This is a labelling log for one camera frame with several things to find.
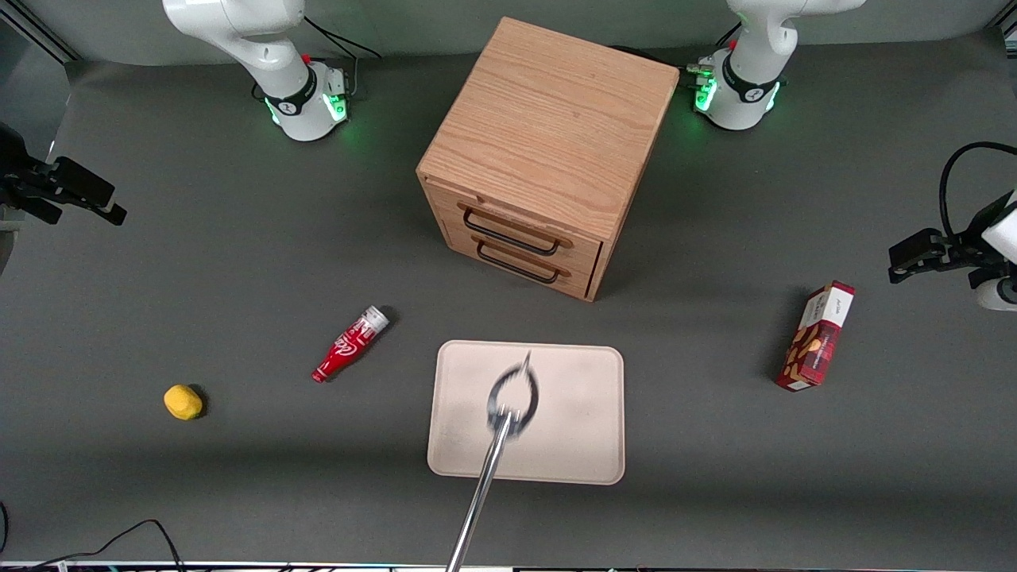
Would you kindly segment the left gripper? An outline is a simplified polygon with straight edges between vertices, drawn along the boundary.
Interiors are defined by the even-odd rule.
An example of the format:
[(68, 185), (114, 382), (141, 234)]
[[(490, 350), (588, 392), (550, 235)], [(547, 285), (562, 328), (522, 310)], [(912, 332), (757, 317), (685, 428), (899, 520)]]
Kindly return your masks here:
[[(1016, 264), (1015, 191), (1002, 198), (1001, 210), (982, 231), (982, 239), (1001, 258)], [(887, 250), (887, 256), (890, 261), (887, 278), (891, 284), (900, 284), (909, 276), (926, 272), (951, 272), (980, 267), (973, 261), (948, 256), (948, 243), (944, 242), (943, 233), (933, 228), (922, 229), (894, 244)]]

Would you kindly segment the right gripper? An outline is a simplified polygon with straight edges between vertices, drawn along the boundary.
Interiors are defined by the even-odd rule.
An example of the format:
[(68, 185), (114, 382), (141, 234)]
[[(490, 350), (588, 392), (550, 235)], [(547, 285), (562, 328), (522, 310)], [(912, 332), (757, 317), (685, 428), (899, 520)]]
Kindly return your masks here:
[(37, 182), (35, 159), (28, 155), (23, 137), (1, 123), (2, 205), (25, 211), (49, 225), (58, 224), (63, 214), (55, 203), (92, 211), (116, 226), (124, 223), (127, 210), (114, 202), (115, 186), (75, 160), (56, 158), (48, 170), (48, 181), (51, 192), (32, 191)]

